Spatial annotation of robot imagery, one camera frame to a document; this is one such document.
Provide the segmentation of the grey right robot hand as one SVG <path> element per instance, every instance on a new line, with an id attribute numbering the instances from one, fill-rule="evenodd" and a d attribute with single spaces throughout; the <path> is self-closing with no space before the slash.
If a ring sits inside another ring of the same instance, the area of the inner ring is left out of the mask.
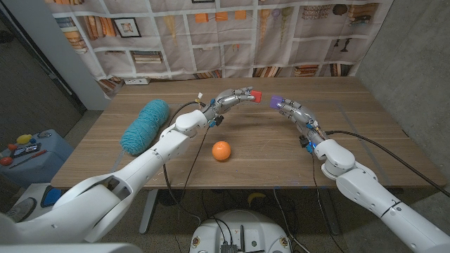
<path id="1" fill-rule="evenodd" d="M 287 98 L 283 98 L 277 106 L 279 112 L 294 122 L 301 135 L 312 144 L 317 145 L 328 138 L 314 113 L 305 106 Z"/>

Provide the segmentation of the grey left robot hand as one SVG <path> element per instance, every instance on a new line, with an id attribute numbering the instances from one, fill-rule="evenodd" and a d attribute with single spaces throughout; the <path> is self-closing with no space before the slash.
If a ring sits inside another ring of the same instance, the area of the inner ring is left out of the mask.
<path id="1" fill-rule="evenodd" d="M 201 112 L 206 117 L 207 121 L 211 121 L 216 117 L 228 112 L 234 105 L 247 100 L 254 100 L 251 96 L 252 86 L 241 89 L 227 89 L 222 91 L 215 100 L 209 105 L 205 106 Z"/>

